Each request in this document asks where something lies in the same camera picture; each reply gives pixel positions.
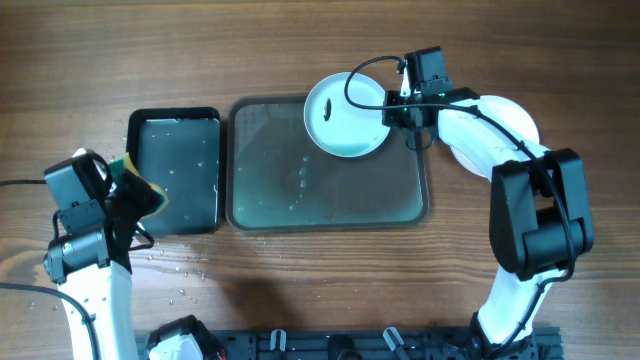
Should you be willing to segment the green yellow sponge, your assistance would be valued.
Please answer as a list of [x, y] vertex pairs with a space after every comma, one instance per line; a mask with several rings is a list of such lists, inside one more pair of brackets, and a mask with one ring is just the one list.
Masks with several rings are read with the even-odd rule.
[[116, 179], [126, 172], [131, 173], [135, 178], [134, 185], [139, 185], [139, 188], [134, 191], [134, 194], [140, 199], [141, 206], [144, 210], [142, 219], [150, 218], [161, 213], [168, 205], [169, 199], [166, 191], [159, 185], [145, 180], [140, 175], [128, 152], [123, 156], [112, 160], [109, 163], [109, 170], [113, 178], [114, 187], [117, 187]]

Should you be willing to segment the white plate top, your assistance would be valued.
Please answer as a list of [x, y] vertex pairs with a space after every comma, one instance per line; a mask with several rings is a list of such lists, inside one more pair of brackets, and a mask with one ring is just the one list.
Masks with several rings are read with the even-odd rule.
[[316, 84], [304, 104], [304, 125], [311, 140], [323, 151], [343, 158], [367, 155], [390, 133], [381, 110], [351, 105], [344, 95], [349, 72], [332, 74]]

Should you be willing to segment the white plate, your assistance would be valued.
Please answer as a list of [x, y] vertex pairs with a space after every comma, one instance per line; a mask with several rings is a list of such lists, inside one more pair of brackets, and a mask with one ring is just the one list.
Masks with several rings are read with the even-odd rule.
[[[545, 150], [540, 144], [539, 131], [533, 118], [514, 101], [496, 95], [481, 95], [477, 100], [463, 100], [457, 105], [477, 105], [483, 114], [508, 130], [517, 140], [524, 140], [527, 148], [537, 157]], [[528, 160], [498, 129], [471, 114], [441, 111], [439, 135], [464, 168], [488, 180], [491, 180], [494, 166], [509, 160]]]
[[323, 151], [343, 158], [367, 155], [390, 133], [381, 110], [351, 105], [344, 95], [349, 72], [332, 74], [316, 84], [304, 104], [304, 125], [311, 140]]

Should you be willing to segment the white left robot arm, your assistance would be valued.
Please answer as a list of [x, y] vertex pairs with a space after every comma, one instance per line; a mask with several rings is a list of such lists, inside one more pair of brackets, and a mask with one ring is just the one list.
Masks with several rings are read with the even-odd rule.
[[50, 168], [45, 180], [59, 208], [44, 266], [64, 302], [74, 357], [138, 358], [129, 254], [147, 234], [140, 219], [161, 210], [164, 193], [131, 170]]

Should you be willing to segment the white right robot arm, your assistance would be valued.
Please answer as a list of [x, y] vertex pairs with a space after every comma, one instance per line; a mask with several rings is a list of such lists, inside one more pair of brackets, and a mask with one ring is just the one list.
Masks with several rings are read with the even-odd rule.
[[466, 350], [489, 359], [524, 349], [548, 291], [571, 279], [594, 243], [582, 160], [541, 145], [529, 113], [504, 97], [468, 88], [427, 97], [390, 91], [384, 106], [385, 123], [428, 131], [490, 182], [489, 240], [499, 267]]

